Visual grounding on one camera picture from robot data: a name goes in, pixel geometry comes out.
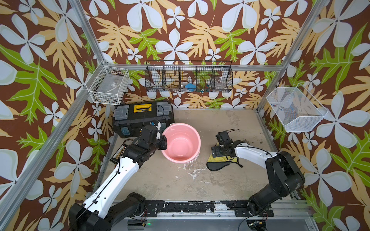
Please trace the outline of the pink plastic bucket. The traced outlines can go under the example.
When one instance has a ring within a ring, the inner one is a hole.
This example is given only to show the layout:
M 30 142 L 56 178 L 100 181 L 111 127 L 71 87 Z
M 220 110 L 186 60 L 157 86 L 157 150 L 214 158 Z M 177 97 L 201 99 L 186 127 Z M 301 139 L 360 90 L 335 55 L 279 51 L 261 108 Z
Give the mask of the pink plastic bucket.
M 185 164 L 196 160 L 199 156 L 201 138 L 198 131 L 191 125 L 172 124 L 163 132 L 163 135 L 167 139 L 167 149 L 161 152 L 169 161 Z

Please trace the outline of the yellow microfiber cloth black trim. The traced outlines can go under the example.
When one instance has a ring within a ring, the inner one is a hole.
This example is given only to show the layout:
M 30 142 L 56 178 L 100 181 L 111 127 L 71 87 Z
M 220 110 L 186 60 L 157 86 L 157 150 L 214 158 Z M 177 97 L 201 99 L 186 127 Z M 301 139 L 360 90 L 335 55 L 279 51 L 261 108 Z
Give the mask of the yellow microfiber cloth black trim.
M 230 164 L 237 164 L 239 167 L 243 167 L 239 163 L 238 157 L 230 157 L 230 156 L 219 156 L 217 157 L 214 154 L 211 154 L 207 160 L 206 167 L 210 171 L 219 171 Z

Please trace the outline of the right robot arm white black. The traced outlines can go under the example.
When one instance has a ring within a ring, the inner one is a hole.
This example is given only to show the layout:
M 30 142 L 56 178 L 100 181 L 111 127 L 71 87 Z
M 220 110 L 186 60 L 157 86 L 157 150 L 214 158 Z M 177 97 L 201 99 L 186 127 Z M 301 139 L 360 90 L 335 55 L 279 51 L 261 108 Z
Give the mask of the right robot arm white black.
M 212 153 L 206 164 L 208 170 L 219 171 L 231 163 L 243 167 L 240 160 L 245 159 L 267 171 L 268 185 L 248 199 L 248 216 L 260 214 L 273 202 L 286 197 L 305 183 L 303 173 L 288 152 L 266 151 L 241 140 L 233 141 L 229 131 L 219 132 L 215 137 L 217 143 L 211 148 Z

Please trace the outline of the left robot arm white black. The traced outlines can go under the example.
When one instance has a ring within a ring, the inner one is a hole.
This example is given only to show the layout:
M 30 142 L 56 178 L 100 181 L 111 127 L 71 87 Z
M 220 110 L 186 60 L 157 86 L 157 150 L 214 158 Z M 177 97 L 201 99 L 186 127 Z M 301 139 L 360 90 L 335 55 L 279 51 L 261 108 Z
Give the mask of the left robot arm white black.
M 119 162 L 102 185 L 81 205 L 69 210 L 71 231 L 110 231 L 126 217 L 140 216 L 145 210 L 145 197 L 131 193 L 117 204 L 114 200 L 129 179 L 158 150 L 167 149 L 166 137 L 160 126 L 147 125 L 141 136 L 127 146 Z

